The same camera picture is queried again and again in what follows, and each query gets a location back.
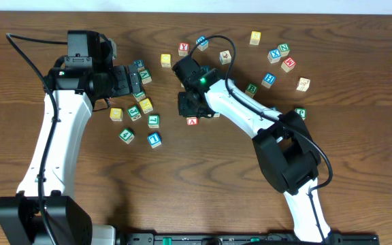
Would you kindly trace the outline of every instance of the white arm segment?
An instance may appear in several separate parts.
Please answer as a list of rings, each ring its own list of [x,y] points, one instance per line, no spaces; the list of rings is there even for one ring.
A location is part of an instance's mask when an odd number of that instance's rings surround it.
[[[242,101],[247,102],[248,105],[251,105],[258,111],[264,111],[267,116],[275,119],[278,119],[278,116],[281,115],[280,112],[271,110],[244,94],[232,83],[231,80],[229,80],[228,83],[229,88],[233,91],[233,93],[236,94]],[[219,80],[213,84],[210,87],[210,90],[205,94],[205,98],[211,109],[213,109],[215,112],[219,112],[223,116],[226,116],[229,120],[233,121],[251,138],[258,134],[259,129],[266,129],[273,125],[273,122],[261,118],[254,112],[251,112],[249,109],[245,108],[233,97],[229,96],[224,80]],[[286,197],[287,203],[290,207],[291,215],[293,216],[295,235],[304,242],[321,242],[321,236],[319,229],[316,226],[314,212],[312,211],[311,202],[307,195],[308,189],[316,185],[317,178],[315,180],[310,180],[305,185],[303,185],[299,189],[299,193],[297,195],[292,196],[287,192],[284,193],[284,196]],[[328,233],[331,231],[331,228],[329,228],[325,218],[323,217],[317,191],[313,191],[312,194],[313,202],[315,204],[318,215],[318,221],[320,222],[323,235],[326,238]]]
[[[92,105],[85,93],[78,95],[75,94],[75,91],[54,91],[53,95],[59,108],[60,121],[56,125],[46,161],[44,196],[50,196],[51,191],[58,190],[61,191],[61,195],[75,199],[76,162],[84,128],[92,115]],[[24,191],[26,197],[38,196],[37,175],[53,116],[51,100],[49,95],[46,95],[44,121],[33,160],[31,160],[28,172],[16,191],[17,193]]]

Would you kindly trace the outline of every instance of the white wall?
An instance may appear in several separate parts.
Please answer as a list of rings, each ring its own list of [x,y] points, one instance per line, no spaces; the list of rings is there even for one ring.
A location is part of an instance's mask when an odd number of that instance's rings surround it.
[[[0,10],[392,14],[392,0],[0,0]]]

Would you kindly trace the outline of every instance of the white background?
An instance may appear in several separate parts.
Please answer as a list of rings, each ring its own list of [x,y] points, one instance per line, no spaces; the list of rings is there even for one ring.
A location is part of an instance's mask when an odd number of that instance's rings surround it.
[[[392,0],[0,0],[0,10],[392,14]]]

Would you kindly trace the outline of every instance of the wooden table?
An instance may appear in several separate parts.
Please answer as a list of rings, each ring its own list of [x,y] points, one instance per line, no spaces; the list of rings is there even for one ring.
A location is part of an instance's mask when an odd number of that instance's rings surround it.
[[[68,29],[105,33],[118,46],[117,65],[143,59],[153,82],[145,86],[161,116],[163,145],[146,136],[147,117],[112,122],[94,113],[82,138],[76,201],[94,223],[154,229],[158,233],[267,233],[292,229],[280,193],[262,176],[252,142],[225,117],[201,119],[194,127],[178,115],[182,91],[160,54],[179,60],[178,43],[221,34],[236,44],[232,77],[245,89],[267,72],[277,76],[255,99],[281,112],[308,109],[306,125],[331,159],[333,182],[319,192],[332,229],[377,233],[392,244],[392,16],[280,14],[136,14],[0,12],[0,196],[12,196],[33,156],[44,110],[44,92],[31,68],[8,44],[5,33],[65,41]],[[251,31],[261,31],[258,46]],[[43,74],[66,47],[16,41]],[[269,49],[288,43],[296,68],[270,65]],[[226,70],[223,40],[210,41],[195,58]],[[295,90],[299,77],[307,92]],[[114,100],[127,109],[132,96]],[[126,145],[124,127],[136,137]],[[327,177],[324,164],[320,181]],[[7,240],[0,228],[0,244]]]

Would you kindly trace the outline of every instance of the wooden tabletop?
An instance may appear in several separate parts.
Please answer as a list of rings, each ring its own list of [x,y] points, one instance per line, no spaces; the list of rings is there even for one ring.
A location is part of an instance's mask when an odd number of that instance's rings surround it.
[[[142,59],[153,81],[144,88],[161,117],[163,144],[152,149],[147,116],[112,122],[94,113],[82,137],[76,172],[76,201],[94,223],[158,233],[267,233],[292,229],[282,194],[265,181],[250,138],[227,118],[187,126],[178,115],[182,91],[161,53],[175,63],[178,43],[220,34],[237,46],[232,77],[245,89],[270,72],[271,89],[254,99],[281,112],[308,110],[306,125],[331,159],[333,182],[319,191],[332,229],[377,233],[392,244],[392,16],[287,14],[139,14],[0,12],[0,196],[12,196],[31,162],[44,113],[39,79],[8,44],[5,33],[65,41],[68,29],[104,33],[118,46],[115,65]],[[258,46],[251,31],[262,32]],[[289,73],[267,54],[288,43],[297,61]],[[43,74],[67,54],[65,46],[16,41]],[[201,65],[226,70],[218,60],[230,50],[223,40],[197,51]],[[299,77],[311,79],[306,92]],[[113,100],[127,109],[132,96]],[[126,145],[118,134],[135,131]],[[319,180],[327,177],[325,164]],[[0,244],[7,240],[0,228]]]

